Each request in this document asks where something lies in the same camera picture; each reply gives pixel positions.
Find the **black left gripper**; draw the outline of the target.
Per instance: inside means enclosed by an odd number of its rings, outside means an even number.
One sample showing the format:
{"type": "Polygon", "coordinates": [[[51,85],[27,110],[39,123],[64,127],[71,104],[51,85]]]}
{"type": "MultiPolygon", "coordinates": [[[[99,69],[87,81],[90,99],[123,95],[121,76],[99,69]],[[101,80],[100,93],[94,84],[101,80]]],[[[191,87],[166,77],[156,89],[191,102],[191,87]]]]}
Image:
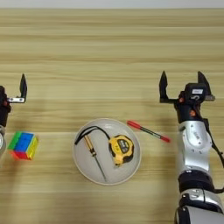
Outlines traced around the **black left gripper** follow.
{"type": "Polygon", "coordinates": [[[5,93],[5,88],[0,86],[0,125],[5,127],[8,114],[11,112],[12,103],[24,103],[27,96],[27,84],[25,75],[22,74],[20,81],[20,97],[9,98],[5,93]]]}

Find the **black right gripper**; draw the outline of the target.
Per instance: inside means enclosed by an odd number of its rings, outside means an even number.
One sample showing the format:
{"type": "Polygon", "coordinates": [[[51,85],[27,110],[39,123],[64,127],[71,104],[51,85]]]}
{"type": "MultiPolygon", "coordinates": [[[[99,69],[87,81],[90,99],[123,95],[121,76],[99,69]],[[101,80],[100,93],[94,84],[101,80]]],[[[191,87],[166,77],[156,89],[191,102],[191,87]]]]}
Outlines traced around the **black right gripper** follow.
{"type": "Polygon", "coordinates": [[[203,122],[204,118],[200,113],[200,106],[202,102],[213,102],[215,100],[215,96],[212,95],[209,82],[201,71],[198,71],[198,83],[204,83],[206,85],[206,95],[187,94],[185,91],[181,91],[176,99],[171,99],[166,93],[166,88],[168,85],[166,73],[162,72],[159,82],[160,102],[170,103],[174,106],[178,116],[178,123],[183,123],[186,121],[203,122]]]}

